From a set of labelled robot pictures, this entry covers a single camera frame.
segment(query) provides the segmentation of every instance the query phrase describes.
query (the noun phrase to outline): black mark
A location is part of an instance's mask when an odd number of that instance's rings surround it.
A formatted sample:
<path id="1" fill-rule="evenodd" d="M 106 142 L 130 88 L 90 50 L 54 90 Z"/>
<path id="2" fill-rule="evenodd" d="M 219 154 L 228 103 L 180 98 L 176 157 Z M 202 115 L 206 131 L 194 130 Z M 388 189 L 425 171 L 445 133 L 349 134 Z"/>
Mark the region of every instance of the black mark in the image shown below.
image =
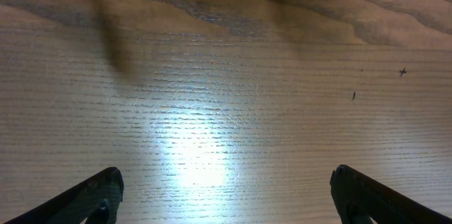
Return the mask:
<path id="1" fill-rule="evenodd" d="M 404 73 L 407 73 L 407 71 L 405 70 L 405 68 L 403 68 L 403 70 L 402 70 L 402 71 L 399 71 L 399 72 L 400 72 L 400 76 L 403 76 Z"/>

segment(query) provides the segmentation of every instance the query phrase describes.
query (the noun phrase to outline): wooden surface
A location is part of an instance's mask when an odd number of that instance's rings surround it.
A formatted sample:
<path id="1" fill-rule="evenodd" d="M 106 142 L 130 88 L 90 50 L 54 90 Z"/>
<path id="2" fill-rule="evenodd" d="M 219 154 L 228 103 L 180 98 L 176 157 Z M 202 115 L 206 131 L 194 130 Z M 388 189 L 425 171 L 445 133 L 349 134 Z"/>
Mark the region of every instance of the wooden surface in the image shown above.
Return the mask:
<path id="1" fill-rule="evenodd" d="M 0 0 L 0 222 L 109 166 L 118 223 L 339 223 L 341 163 L 452 216 L 451 2 Z"/>

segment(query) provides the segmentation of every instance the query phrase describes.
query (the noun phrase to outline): dark wood grain pattern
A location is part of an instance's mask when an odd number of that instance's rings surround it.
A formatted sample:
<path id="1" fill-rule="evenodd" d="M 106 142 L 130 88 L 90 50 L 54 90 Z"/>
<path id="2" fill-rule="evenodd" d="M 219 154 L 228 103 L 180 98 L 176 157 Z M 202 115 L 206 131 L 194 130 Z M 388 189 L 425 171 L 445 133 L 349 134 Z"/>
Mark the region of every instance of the dark wood grain pattern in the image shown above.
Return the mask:
<path id="1" fill-rule="evenodd" d="M 452 216 L 451 2 L 0 0 L 0 222 L 108 166 L 118 223 L 339 223 L 341 163 Z"/>

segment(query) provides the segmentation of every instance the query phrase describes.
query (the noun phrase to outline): brown wood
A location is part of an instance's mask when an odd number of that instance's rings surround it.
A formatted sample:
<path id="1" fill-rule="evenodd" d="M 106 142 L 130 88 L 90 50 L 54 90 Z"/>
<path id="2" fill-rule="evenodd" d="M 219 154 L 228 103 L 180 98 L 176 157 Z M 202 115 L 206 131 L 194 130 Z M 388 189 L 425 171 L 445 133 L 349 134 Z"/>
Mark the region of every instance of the brown wood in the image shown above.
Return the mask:
<path id="1" fill-rule="evenodd" d="M 0 222 L 108 166 L 118 223 L 339 223 L 341 163 L 452 216 L 451 2 L 0 0 Z"/>

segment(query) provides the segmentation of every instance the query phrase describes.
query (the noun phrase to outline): black object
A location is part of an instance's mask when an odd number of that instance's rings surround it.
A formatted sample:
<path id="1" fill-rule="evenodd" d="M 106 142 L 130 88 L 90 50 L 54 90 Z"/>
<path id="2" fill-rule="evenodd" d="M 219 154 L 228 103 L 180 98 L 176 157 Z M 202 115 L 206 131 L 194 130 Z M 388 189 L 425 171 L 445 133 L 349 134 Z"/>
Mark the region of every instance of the black object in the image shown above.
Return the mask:
<path id="1" fill-rule="evenodd" d="M 331 196 L 343 224 L 451 223 L 452 220 L 372 178 L 340 165 L 330 180 Z"/>
<path id="2" fill-rule="evenodd" d="M 5 224 L 114 224 L 123 192 L 121 172 L 108 167 Z"/>

